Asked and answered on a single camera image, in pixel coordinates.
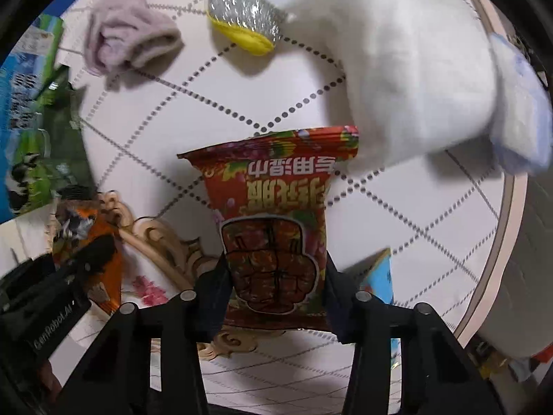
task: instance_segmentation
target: purple towel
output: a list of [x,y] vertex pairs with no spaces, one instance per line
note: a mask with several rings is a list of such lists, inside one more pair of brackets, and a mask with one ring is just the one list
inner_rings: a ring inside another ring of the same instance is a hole
[[148,8],[146,0],[101,0],[88,23],[85,62],[88,71],[99,76],[141,68],[181,46],[175,22]]

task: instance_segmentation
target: red plastic wrapper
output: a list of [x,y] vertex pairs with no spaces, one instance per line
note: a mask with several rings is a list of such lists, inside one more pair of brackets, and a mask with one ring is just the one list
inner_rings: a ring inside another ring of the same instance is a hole
[[225,324],[327,330],[325,196],[355,127],[276,132],[179,155],[204,176],[234,292]]

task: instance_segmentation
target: orange snack package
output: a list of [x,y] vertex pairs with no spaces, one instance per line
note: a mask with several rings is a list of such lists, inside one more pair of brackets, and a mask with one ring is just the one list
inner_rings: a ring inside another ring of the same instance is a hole
[[204,176],[234,291],[225,324],[327,330],[325,195],[355,127],[276,132],[179,155]]
[[[53,240],[52,257],[59,266],[94,239],[111,234],[119,240],[117,227],[107,222],[100,211],[100,202],[91,198],[85,187],[64,189],[65,194],[56,207],[57,229]],[[111,315],[121,306],[123,254],[120,242],[103,273],[90,277],[87,296],[104,312]]]

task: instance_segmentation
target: table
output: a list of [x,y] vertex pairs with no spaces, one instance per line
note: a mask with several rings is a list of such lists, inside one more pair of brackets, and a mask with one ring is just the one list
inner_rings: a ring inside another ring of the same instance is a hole
[[[324,42],[304,27],[287,27],[274,55],[254,58],[211,31],[204,0],[148,0],[176,21],[184,48],[141,71],[93,77],[84,70],[82,42],[97,1],[77,0],[64,14],[58,61],[71,67],[82,98],[86,147],[106,208],[120,215],[129,259],[123,299],[159,304],[222,251],[201,175],[176,154],[257,132],[352,124],[345,82]],[[501,31],[489,2],[464,1],[484,29]],[[493,302],[524,206],[525,177],[504,176],[486,159],[488,149],[477,139],[388,169],[350,174],[343,167],[326,204],[337,268],[362,266],[391,247],[396,304],[430,303],[463,344]],[[23,238],[36,238],[33,217],[47,219],[48,210],[18,220]],[[72,337],[87,346],[104,322],[90,312]],[[341,409],[353,346],[330,333],[230,330],[202,348],[211,403],[260,414]],[[159,343],[153,349],[151,385],[159,389]],[[392,412],[400,363],[392,371]]]

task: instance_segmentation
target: dotted diamond pattern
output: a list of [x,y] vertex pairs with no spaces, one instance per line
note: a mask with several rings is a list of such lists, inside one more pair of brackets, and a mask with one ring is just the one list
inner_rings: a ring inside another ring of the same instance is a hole
[[[221,245],[203,179],[177,153],[270,131],[353,123],[346,76],[321,39],[290,27],[275,55],[252,58],[211,31],[205,0],[148,0],[175,20],[184,48],[140,71],[92,77],[82,43],[97,1],[79,0],[67,11],[58,60],[71,67],[79,91],[99,188],[117,190],[135,217],[157,216],[182,239],[200,237],[208,254],[219,254]],[[390,247],[395,303],[430,302],[454,330],[486,263],[503,191],[503,177],[483,163],[482,148],[461,145],[389,169],[352,173],[341,165],[326,201],[336,266],[363,269],[369,256]],[[81,328],[86,346],[97,324]],[[201,367],[211,403],[323,415],[341,411],[352,357],[353,347],[333,334],[301,330]],[[395,362],[391,413],[401,397],[400,355]],[[151,385],[161,386],[155,358]]]

